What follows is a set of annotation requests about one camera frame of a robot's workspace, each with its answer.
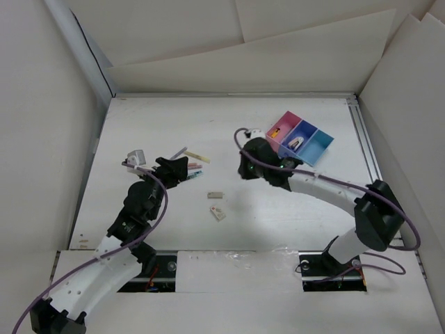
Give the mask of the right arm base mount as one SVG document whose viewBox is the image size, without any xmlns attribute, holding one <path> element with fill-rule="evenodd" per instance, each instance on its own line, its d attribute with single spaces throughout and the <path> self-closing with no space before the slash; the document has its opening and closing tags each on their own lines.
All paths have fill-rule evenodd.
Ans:
<svg viewBox="0 0 445 334">
<path fill-rule="evenodd" d="M 340 264 L 325 250 L 298 253 L 295 272 L 300 274 L 304 292 L 366 292 L 359 256 Z"/>
</svg>

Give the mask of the white printed eraser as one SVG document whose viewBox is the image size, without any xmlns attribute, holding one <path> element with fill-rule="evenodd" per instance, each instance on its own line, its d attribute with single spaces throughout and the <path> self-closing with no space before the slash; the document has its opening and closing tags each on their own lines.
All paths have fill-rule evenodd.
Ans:
<svg viewBox="0 0 445 334">
<path fill-rule="evenodd" d="M 217 205 L 212 205 L 210 206 L 209 209 L 217 221 L 222 221 L 226 218 L 226 214 L 224 213 L 221 207 Z"/>
</svg>

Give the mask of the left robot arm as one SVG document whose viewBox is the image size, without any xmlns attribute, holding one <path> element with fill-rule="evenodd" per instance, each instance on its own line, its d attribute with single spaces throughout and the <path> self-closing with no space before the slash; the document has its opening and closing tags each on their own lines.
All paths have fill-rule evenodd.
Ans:
<svg viewBox="0 0 445 334">
<path fill-rule="evenodd" d="M 167 190 L 186 181 L 188 158 L 156 159 L 149 170 L 127 157 L 123 166 L 137 172 L 123 208 L 93 257 L 53 283 L 29 310 L 35 333 L 85 333 L 94 309 L 137 275 L 156 267 L 156 250 L 145 238 L 161 222 L 168 206 Z"/>
</svg>

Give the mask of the yellow highlighter pen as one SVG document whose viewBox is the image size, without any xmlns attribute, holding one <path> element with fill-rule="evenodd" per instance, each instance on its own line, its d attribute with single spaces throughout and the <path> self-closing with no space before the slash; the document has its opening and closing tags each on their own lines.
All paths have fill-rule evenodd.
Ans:
<svg viewBox="0 0 445 334">
<path fill-rule="evenodd" d="M 197 160 L 202 161 L 202 162 L 204 162 L 204 163 L 206 163 L 206 164 L 210 164 L 210 163 L 211 163 L 211 160 L 210 160 L 209 158 L 207 158 L 207 157 L 203 157 L 203 156 L 201 156 L 201 155 L 198 155 L 198 154 L 195 154 L 195 153 L 192 153 L 192 152 L 189 152 L 188 150 L 186 150 L 186 151 L 184 152 L 184 154 L 185 154 L 187 157 L 190 157 L 190 158 L 193 158 L 193 159 L 197 159 Z"/>
</svg>

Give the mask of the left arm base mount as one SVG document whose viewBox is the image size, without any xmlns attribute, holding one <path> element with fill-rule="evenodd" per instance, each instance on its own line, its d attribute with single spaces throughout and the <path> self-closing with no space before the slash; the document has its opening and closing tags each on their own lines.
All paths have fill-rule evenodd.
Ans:
<svg viewBox="0 0 445 334">
<path fill-rule="evenodd" d="M 140 274 L 125 283 L 119 293 L 170 293 L 176 290 L 176 250 L 160 250 Z"/>
</svg>

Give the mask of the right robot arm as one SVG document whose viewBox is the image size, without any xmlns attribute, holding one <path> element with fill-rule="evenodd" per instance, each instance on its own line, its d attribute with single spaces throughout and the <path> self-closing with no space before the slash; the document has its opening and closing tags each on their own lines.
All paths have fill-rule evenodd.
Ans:
<svg viewBox="0 0 445 334">
<path fill-rule="evenodd" d="M 354 218 L 354 227 L 332 239 L 318 256 L 318 263 L 328 273 L 339 273 L 368 250 L 387 250 L 407 222 L 391 188 L 381 180 L 358 186 L 300 170 L 301 160 L 279 157 L 263 136 L 249 138 L 240 147 L 240 157 L 238 173 L 242 179 L 263 179 L 271 186 L 327 202 Z"/>
</svg>

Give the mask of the yellow black utility knife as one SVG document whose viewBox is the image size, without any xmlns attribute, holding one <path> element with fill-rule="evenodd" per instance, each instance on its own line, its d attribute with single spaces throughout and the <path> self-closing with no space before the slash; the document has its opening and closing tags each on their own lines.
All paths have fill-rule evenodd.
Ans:
<svg viewBox="0 0 445 334">
<path fill-rule="evenodd" d="M 271 138 L 275 138 L 279 133 L 281 129 L 279 127 L 275 128 L 274 131 L 270 134 Z"/>
</svg>

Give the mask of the purple highlighter pen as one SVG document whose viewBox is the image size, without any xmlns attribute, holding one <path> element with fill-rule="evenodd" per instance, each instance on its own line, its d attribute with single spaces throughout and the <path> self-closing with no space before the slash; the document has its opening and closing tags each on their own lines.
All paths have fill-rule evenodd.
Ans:
<svg viewBox="0 0 445 334">
<path fill-rule="evenodd" d="M 177 159 L 180 155 L 182 155 L 183 153 L 185 153 L 185 151 L 187 151 L 187 147 L 183 147 L 182 149 L 180 149 L 177 153 L 175 153 L 174 155 L 171 156 L 171 160 L 175 160 Z"/>
</svg>

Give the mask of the grey eraser block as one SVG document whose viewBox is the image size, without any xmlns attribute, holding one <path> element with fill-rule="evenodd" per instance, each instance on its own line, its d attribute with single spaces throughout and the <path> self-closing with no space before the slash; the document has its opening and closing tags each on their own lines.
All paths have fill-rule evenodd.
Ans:
<svg viewBox="0 0 445 334">
<path fill-rule="evenodd" d="M 211 191 L 207 193 L 208 199 L 222 199 L 224 193 L 222 191 Z"/>
</svg>

